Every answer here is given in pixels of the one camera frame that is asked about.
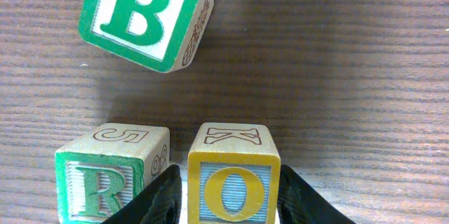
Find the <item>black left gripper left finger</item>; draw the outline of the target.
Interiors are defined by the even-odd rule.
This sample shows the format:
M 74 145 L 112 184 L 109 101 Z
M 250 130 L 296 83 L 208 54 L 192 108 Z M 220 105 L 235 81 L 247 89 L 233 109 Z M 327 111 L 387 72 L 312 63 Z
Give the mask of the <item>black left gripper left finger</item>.
M 172 164 L 138 196 L 102 224 L 178 224 L 181 206 L 180 167 Z

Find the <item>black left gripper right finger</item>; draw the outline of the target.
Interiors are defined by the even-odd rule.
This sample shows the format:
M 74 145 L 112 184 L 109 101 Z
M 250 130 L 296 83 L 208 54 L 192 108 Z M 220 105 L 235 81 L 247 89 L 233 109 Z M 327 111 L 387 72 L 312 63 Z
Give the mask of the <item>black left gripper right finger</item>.
M 277 200 L 280 224 L 354 224 L 288 165 L 281 165 Z

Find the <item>yellow O block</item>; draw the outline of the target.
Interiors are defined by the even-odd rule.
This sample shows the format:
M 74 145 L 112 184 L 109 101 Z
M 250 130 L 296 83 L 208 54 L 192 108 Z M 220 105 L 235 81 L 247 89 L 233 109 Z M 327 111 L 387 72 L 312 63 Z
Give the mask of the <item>yellow O block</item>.
M 266 126 L 202 124 L 188 154 L 189 223 L 274 224 L 280 168 Z

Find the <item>green R block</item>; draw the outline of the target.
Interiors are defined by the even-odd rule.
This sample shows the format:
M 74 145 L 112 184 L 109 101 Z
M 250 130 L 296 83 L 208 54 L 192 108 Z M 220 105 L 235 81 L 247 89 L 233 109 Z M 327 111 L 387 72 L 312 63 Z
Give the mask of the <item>green R block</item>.
M 61 223 L 102 223 L 169 165 L 166 127 L 103 124 L 55 152 Z

